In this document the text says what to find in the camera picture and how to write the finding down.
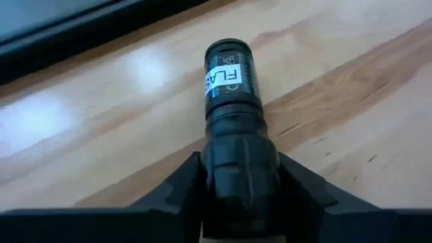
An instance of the flashlight body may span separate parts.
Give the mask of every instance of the flashlight body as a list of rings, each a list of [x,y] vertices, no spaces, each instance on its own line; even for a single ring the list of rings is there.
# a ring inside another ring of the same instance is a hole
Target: flashlight body
[[[205,63],[203,235],[277,235],[279,159],[267,136],[252,53],[246,43],[224,39],[209,47]]]

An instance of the flashlight grip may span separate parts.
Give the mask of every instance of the flashlight grip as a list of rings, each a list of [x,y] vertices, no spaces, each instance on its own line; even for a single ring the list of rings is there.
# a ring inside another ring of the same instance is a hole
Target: flashlight grip
[[[267,138],[262,111],[248,104],[225,105],[208,118],[201,160],[207,172],[206,238],[277,235],[279,159]]]

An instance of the wooden surface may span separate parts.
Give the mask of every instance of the wooden surface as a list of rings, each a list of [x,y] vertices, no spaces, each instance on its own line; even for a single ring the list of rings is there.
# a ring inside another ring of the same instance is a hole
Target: wooden surface
[[[207,47],[253,49],[269,134],[380,207],[432,207],[432,1],[211,1],[0,87],[0,210],[125,206],[204,144]]]

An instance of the wooden table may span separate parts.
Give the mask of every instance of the wooden table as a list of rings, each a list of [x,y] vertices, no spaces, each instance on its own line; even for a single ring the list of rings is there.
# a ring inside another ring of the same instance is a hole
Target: wooden table
[[[0,87],[0,210],[126,206],[204,144],[207,47],[253,49],[269,134],[380,207],[432,207],[432,1],[210,1]]]

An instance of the label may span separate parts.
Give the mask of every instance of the label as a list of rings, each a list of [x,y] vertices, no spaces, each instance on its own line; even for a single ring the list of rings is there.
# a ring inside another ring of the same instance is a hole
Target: label
[[[205,76],[205,94],[218,86],[242,83],[240,64],[221,65],[213,68]]]

